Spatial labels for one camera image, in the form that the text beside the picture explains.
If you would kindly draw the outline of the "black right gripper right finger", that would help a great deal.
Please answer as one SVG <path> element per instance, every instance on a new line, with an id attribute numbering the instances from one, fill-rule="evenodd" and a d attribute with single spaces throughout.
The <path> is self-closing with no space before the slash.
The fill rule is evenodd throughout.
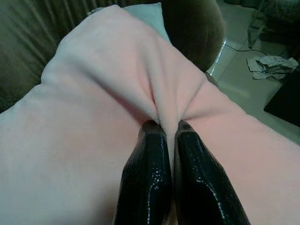
<path id="1" fill-rule="evenodd" d="M 178 224 L 237 224 L 237 195 L 228 176 L 183 120 L 174 140 L 174 189 Z"/>

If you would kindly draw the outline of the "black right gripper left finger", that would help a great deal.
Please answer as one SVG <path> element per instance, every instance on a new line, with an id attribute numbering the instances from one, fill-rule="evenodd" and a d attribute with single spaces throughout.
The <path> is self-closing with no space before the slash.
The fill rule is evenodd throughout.
<path id="1" fill-rule="evenodd" d="M 114 225 L 163 225 L 172 201 L 166 134 L 153 120 L 143 123 L 121 176 Z"/>

